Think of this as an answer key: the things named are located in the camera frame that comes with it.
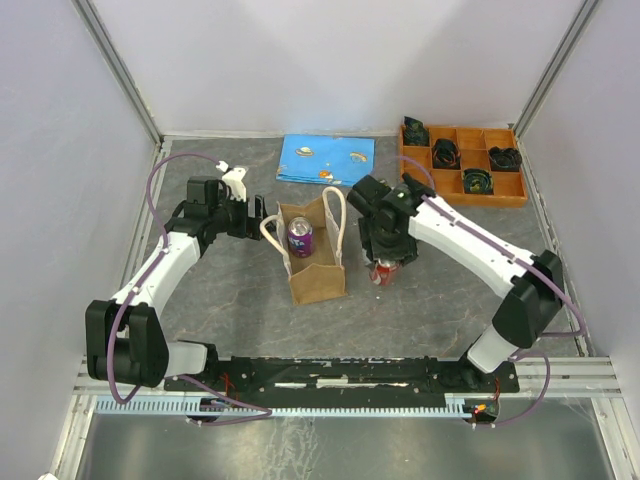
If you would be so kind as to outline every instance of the wooden organizer tray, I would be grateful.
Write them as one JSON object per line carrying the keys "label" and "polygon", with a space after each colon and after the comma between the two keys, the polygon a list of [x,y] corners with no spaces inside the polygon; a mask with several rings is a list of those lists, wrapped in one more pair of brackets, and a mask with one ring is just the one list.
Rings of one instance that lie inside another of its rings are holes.
{"label": "wooden organizer tray", "polygon": [[[527,203],[527,187],[522,169],[519,172],[494,171],[489,162],[489,149],[493,147],[517,148],[511,130],[500,128],[445,127],[426,125],[429,131],[428,147],[404,146],[402,132],[398,134],[398,154],[413,158],[425,167],[434,182],[436,192],[451,205],[475,205],[480,207],[522,207]],[[439,138],[453,140],[460,150],[460,169],[434,168],[431,148]],[[400,175],[404,172],[428,185],[423,172],[415,165],[400,160]],[[493,195],[465,193],[462,172],[467,168],[488,170],[493,177]]]}

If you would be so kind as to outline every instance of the white bag handle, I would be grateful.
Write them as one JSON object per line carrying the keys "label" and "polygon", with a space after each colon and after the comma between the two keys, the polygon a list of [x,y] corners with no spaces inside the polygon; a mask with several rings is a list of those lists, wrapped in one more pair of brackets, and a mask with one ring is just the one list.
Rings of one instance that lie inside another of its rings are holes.
{"label": "white bag handle", "polygon": [[338,244],[336,245],[336,256],[342,258],[342,240],[344,239],[344,229],[347,226],[347,202],[344,200],[344,195],[336,187],[327,187],[322,191],[322,201],[324,202],[324,211],[331,213],[329,208],[329,201],[327,200],[327,193],[333,192],[338,196],[340,200],[340,209],[342,210],[340,215],[340,230],[338,233]]}
{"label": "white bag handle", "polygon": [[262,222],[260,222],[260,232],[262,233],[262,236],[266,238],[269,241],[269,243],[273,245],[276,248],[276,250],[278,250],[282,254],[285,260],[289,260],[289,252],[287,252],[282,247],[280,242],[278,242],[275,238],[273,238],[273,236],[267,231],[267,225],[269,224],[269,222],[278,223],[279,221],[280,221],[280,215],[269,215]]}

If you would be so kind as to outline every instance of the brown paper bag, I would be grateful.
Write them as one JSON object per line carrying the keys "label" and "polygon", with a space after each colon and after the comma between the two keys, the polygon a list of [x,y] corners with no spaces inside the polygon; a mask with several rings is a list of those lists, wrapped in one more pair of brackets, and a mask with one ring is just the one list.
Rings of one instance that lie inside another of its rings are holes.
{"label": "brown paper bag", "polygon": [[[335,193],[342,209],[340,228],[329,209],[328,193]],[[305,217],[313,227],[313,254],[299,258],[288,249],[287,228],[295,217]],[[267,231],[269,222],[276,222],[278,240]],[[346,278],[342,266],[342,240],[347,224],[347,208],[342,192],[327,187],[322,196],[304,207],[278,203],[278,214],[265,218],[260,224],[264,237],[282,255],[284,268],[289,276],[289,287],[295,305],[321,302],[347,294]]]}

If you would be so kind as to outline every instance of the blue cloth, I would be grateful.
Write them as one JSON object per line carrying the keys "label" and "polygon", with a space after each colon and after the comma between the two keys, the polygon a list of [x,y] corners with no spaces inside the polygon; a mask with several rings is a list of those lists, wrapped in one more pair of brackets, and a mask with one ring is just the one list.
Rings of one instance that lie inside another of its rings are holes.
{"label": "blue cloth", "polygon": [[374,144],[369,138],[285,135],[276,178],[352,187],[373,170]]}

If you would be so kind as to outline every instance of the can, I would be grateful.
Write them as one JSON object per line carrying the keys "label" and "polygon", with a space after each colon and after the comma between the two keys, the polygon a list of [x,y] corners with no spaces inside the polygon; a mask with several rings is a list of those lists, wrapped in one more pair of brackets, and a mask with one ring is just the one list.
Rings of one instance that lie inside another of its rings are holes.
{"label": "can", "polygon": [[289,251],[296,257],[305,258],[313,253],[313,227],[304,217],[296,217],[287,229]]}
{"label": "can", "polygon": [[400,263],[395,260],[378,260],[369,274],[369,278],[376,285],[386,287],[393,281],[399,269]]}

